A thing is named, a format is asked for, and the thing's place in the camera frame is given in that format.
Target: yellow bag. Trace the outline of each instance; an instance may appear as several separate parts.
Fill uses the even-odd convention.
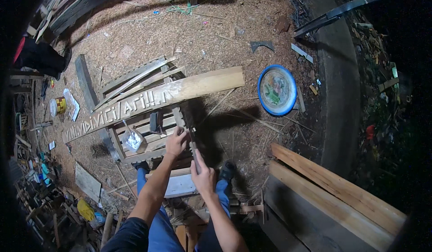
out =
[[[79,214],[81,214],[82,217],[84,217],[88,221],[93,220],[93,218],[95,217],[95,212],[85,200],[80,199],[77,207]]]

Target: blue jeans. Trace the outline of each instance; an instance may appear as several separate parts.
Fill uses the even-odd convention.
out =
[[[146,172],[143,168],[138,169],[137,175],[137,190],[138,195],[141,189],[146,184]],[[229,204],[230,200],[228,196],[225,195],[224,190],[227,188],[228,182],[226,180],[220,180],[216,184],[216,194],[219,196],[219,202],[225,213],[230,217]],[[156,213],[150,230],[148,233],[148,251],[167,251],[167,252],[184,252],[176,233],[174,232],[172,225],[169,221],[169,217],[163,206],[160,207],[159,211]],[[219,242],[216,238],[216,233],[214,231],[213,223],[210,222],[207,229],[202,233],[201,238],[198,240],[195,246],[195,251],[221,251]]]

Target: forearm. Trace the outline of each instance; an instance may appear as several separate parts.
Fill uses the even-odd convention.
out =
[[[220,247],[224,252],[245,252],[248,248],[243,237],[234,227],[230,218],[226,215],[224,209],[219,203],[219,197],[216,193],[202,195],[207,204],[216,237]]]
[[[164,156],[162,162],[139,192],[137,204],[129,217],[139,217],[150,227],[154,216],[162,205],[175,160],[176,157],[172,154]]]

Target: carved wooden sign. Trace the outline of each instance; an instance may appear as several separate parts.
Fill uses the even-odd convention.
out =
[[[241,66],[199,74],[163,84],[134,94],[109,106],[102,106],[90,116],[62,132],[64,143],[134,115],[213,92],[245,85]]]

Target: hand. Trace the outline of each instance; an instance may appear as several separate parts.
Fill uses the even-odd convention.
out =
[[[189,134],[189,130],[184,130],[182,133],[183,128],[176,126],[174,128],[174,133],[168,136],[168,139],[165,144],[166,153],[170,153],[174,155],[175,157],[178,157],[181,152],[183,152],[186,149],[187,145],[187,138],[186,136]]]
[[[197,173],[197,169],[195,168],[195,161],[192,160],[191,163],[191,174],[192,181],[195,184],[198,192],[201,194],[203,198],[207,198],[208,196],[214,193],[215,189],[215,170],[213,168],[209,168],[206,166],[203,157],[201,156],[201,152],[199,150],[195,150],[197,154],[197,160],[199,165],[201,166],[201,173]]]

